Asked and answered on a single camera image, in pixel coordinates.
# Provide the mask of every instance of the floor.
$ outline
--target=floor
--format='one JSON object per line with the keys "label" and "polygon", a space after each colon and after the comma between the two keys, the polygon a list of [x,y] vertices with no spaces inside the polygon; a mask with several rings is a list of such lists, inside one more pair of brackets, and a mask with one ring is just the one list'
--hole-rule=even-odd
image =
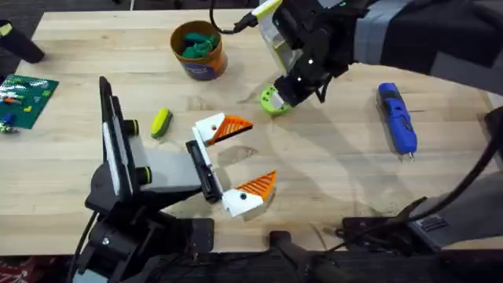
{"label": "floor", "polygon": [[[218,0],[217,8],[246,8],[259,0]],[[209,0],[135,0],[134,9],[207,9]],[[130,0],[0,0],[0,19],[32,36],[44,12],[128,10]],[[0,75],[16,71],[19,59],[0,49]]]}

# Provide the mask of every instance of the lime green toy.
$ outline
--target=lime green toy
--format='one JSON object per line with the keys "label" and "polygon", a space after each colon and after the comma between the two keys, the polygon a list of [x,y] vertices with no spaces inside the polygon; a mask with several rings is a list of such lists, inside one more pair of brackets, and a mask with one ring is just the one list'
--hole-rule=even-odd
{"label": "lime green toy", "polygon": [[265,112],[272,116],[282,115],[290,111],[292,107],[287,103],[284,103],[280,107],[274,107],[273,98],[271,97],[271,95],[273,95],[275,92],[277,92],[276,88],[274,86],[271,86],[266,88],[260,94],[260,105],[262,106],[262,109],[264,109]]}
{"label": "lime green toy", "polygon": [[150,126],[150,135],[152,138],[162,138],[166,134],[171,118],[173,118],[173,115],[167,108],[162,108],[158,111],[156,118],[154,118]]}

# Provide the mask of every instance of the black cable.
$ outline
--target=black cable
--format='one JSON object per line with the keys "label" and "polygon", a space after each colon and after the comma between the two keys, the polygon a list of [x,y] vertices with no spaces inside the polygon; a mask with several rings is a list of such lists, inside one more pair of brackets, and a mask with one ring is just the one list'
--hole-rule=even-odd
{"label": "black cable", "polygon": [[325,251],[325,254],[328,255],[330,252],[334,252],[335,250],[338,250],[339,248],[342,248],[347,244],[357,241],[366,234],[374,233],[378,230],[390,229],[395,226],[407,224],[408,222],[414,222],[419,219],[428,217],[429,215],[432,215],[438,211],[441,211],[446,206],[455,201],[477,179],[480,173],[482,173],[482,171],[486,168],[487,164],[489,164],[494,154],[496,154],[496,152],[501,148],[502,144],[503,144],[503,120],[498,124],[496,134],[491,138],[491,140],[487,144],[487,147],[484,149],[482,156],[480,156],[475,166],[463,178],[463,180],[459,183],[459,185],[457,185],[456,189],[450,192],[445,198],[439,201],[436,205],[434,205],[433,207],[429,208],[426,211],[421,212],[418,215],[409,217],[407,219],[394,219],[384,224],[369,227],[368,229],[363,230],[360,233],[357,233],[351,239],[345,240],[344,242],[338,244],[337,246],[328,249],[327,251]]}
{"label": "black cable", "polygon": [[70,263],[70,267],[68,268],[68,275],[66,277],[66,283],[72,283],[73,280],[73,274],[75,273],[75,265],[77,264],[77,259],[79,258],[80,251],[82,250],[82,246],[84,245],[84,241],[86,240],[87,234],[89,233],[89,230],[91,229],[91,226],[94,223],[94,220],[96,219],[97,212],[93,212],[91,217],[89,218],[89,222],[87,222],[86,228],[84,228],[84,231],[82,232],[82,235],[80,236],[79,243],[77,244],[77,247],[75,248],[75,253],[73,254],[72,261]]}
{"label": "black cable", "polygon": [[215,28],[215,30],[217,30],[219,33],[221,33],[223,35],[233,35],[234,31],[231,31],[231,30],[222,30],[215,23],[215,18],[213,17],[213,10],[215,9],[215,3],[216,2],[217,2],[217,0],[211,0],[210,1],[210,22],[211,22],[211,25],[213,26],[213,28]]}

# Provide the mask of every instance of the wooden table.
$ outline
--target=wooden table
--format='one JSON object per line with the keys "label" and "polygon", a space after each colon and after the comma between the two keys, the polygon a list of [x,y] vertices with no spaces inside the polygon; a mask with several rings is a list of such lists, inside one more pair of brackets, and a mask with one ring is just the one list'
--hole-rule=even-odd
{"label": "wooden table", "polygon": [[[244,10],[218,11],[230,27]],[[46,51],[18,74],[61,82],[32,130],[1,136],[0,255],[69,254],[90,215],[83,202],[101,162],[98,76],[106,76],[125,117],[137,119],[148,147],[184,151],[190,127],[218,112],[251,120],[252,131],[210,149],[224,183],[236,186],[276,169],[272,201],[231,219],[202,195],[168,209],[212,217],[216,251],[256,251],[270,230],[290,230],[305,248],[338,242],[327,233],[350,215],[392,215],[412,200],[450,191],[487,143],[482,91],[391,68],[353,65],[332,81],[327,101],[312,97],[287,116],[264,113],[258,95],[278,77],[258,29],[224,37],[229,66],[196,82],[170,48],[171,32],[207,11],[46,13],[34,40]],[[376,88],[398,84],[419,138],[416,162],[391,152],[376,106]],[[161,107],[174,121],[167,140],[149,137]],[[492,163],[486,173],[497,170]]]}

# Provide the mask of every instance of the green play dough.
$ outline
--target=green play dough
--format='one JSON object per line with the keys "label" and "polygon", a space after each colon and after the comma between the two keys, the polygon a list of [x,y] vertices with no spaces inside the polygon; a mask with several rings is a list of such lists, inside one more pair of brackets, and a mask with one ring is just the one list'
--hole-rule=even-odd
{"label": "green play dough", "polygon": [[271,94],[274,93],[274,91],[276,91],[276,88],[274,86],[267,87],[265,90],[262,91],[262,93],[260,94],[260,105],[262,106],[262,109],[266,113],[272,116],[282,115],[290,111],[292,107],[286,103],[279,109],[275,109],[273,107],[273,105],[270,102],[270,96]]}
{"label": "green play dough", "polygon": [[218,45],[216,35],[207,36],[197,32],[186,34],[184,40],[189,46],[185,48],[182,56],[187,59],[204,58]]}

